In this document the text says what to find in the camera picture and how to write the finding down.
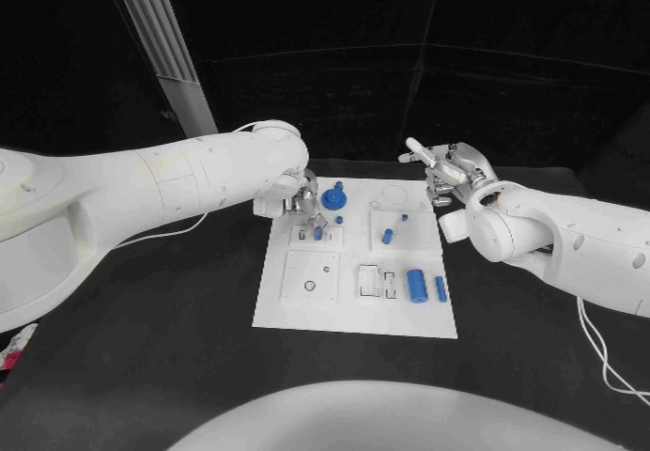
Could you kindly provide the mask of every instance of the black table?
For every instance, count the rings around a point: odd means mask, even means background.
[[[320,176],[424,179],[419,164],[310,167]],[[568,169],[496,170],[530,188],[584,194]],[[254,329],[270,227],[248,202],[192,233],[110,253],[43,318],[0,391],[3,449],[164,449],[254,398],[340,380],[455,388],[647,449],[650,411],[602,383],[575,298],[487,262],[468,241],[444,244],[458,340]],[[591,304],[588,313],[614,367],[647,388],[650,320]]]

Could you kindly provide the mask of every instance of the white board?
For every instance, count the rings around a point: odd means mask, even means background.
[[[437,216],[424,180],[319,178],[319,193],[344,184],[346,206],[321,208],[330,229],[320,241],[301,216],[274,220],[259,282],[254,327],[458,338]],[[343,223],[336,224],[336,216]],[[386,228],[392,242],[383,244]],[[379,267],[379,297],[359,294],[359,267]],[[430,301],[412,303],[406,271],[424,271]],[[395,299],[385,273],[393,273]],[[437,296],[441,276],[447,302]]]

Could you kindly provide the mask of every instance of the blue cylinder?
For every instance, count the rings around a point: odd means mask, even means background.
[[[385,244],[391,244],[391,239],[392,239],[392,230],[388,228],[388,229],[383,231],[382,242],[383,242]]]
[[[411,302],[425,303],[430,300],[430,297],[427,295],[422,270],[409,270],[406,272],[406,279],[409,280]]]
[[[447,301],[447,291],[444,290],[442,277],[437,277],[437,298],[444,303]]]
[[[321,197],[323,206],[329,210],[340,210],[346,206],[347,197],[343,190],[337,190],[336,188],[331,190],[327,190],[323,193]]]

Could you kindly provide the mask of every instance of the wire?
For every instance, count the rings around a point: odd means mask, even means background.
[[[585,302],[582,300],[582,298],[577,298],[577,307],[578,307],[578,318],[579,318],[579,324],[582,325],[582,330],[585,331],[585,335],[587,338],[589,339],[589,342],[592,343],[594,346],[594,350],[595,353],[598,354],[600,360],[602,361],[602,380],[605,381],[607,386],[618,393],[623,393],[626,395],[636,395],[638,397],[638,399],[647,404],[647,406],[650,406],[650,401],[647,400],[647,396],[650,396],[650,392],[643,392],[640,390],[637,390],[633,385],[630,385],[630,383],[627,382],[627,380],[623,379],[623,377],[618,375],[617,371],[613,369],[611,365],[610,365],[610,353],[607,351],[607,344],[605,344],[605,340],[602,338],[602,335],[600,334],[600,331],[597,330],[592,321],[589,320],[589,317],[587,316],[587,310],[585,310]],[[600,344],[602,346],[602,350],[600,350],[592,336],[589,334],[589,331],[587,329],[587,325],[585,325],[585,321],[587,324],[589,325],[589,327],[594,330],[595,336],[598,337],[598,341]],[[610,380],[607,378],[607,371],[610,371],[615,376],[617,379],[623,382],[623,384],[626,385],[626,387],[630,390],[621,390],[620,388],[615,388],[611,384],[610,384]]]
[[[242,125],[236,130],[233,130],[231,133],[235,132],[241,132],[244,129],[246,129],[248,127],[251,127],[252,125],[257,125],[259,123],[259,121],[251,122],[246,125]],[[121,247],[125,247],[128,244],[133,244],[134,242],[143,241],[143,240],[148,240],[151,238],[163,238],[163,237],[170,237],[172,235],[180,235],[182,233],[190,232],[192,230],[196,229],[196,227],[199,226],[199,224],[203,222],[203,220],[206,219],[208,213],[203,214],[203,216],[200,217],[200,219],[196,221],[196,224],[190,227],[186,228],[184,230],[179,230],[177,232],[169,232],[169,233],[159,233],[157,235],[148,235],[147,237],[141,237],[137,238],[135,240],[127,241],[123,244],[118,244],[114,249],[120,249]]]
[[[121,247],[125,247],[128,244],[133,244],[134,242],[138,242],[143,240],[148,240],[150,238],[170,237],[172,235],[180,235],[182,233],[190,232],[192,230],[196,229],[196,227],[199,226],[202,221],[206,219],[206,216],[208,216],[208,213],[203,214],[200,219],[196,221],[196,224],[190,228],[186,228],[184,230],[179,230],[177,232],[160,233],[157,235],[148,235],[147,237],[137,238],[135,240],[131,240],[131,241],[124,242],[123,244],[118,244],[114,247],[114,249],[120,249]]]

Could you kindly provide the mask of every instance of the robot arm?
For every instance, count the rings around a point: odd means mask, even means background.
[[[399,160],[427,163],[434,206],[451,203],[445,193],[466,203],[440,218],[447,241],[468,237],[487,260],[526,269],[587,301],[650,317],[650,213],[499,181],[463,143],[425,148],[409,138],[406,145],[414,152]]]
[[[255,214],[300,202],[326,226],[307,160],[281,121],[82,157],[0,149],[0,332],[48,313],[115,245],[163,224],[255,199]]]

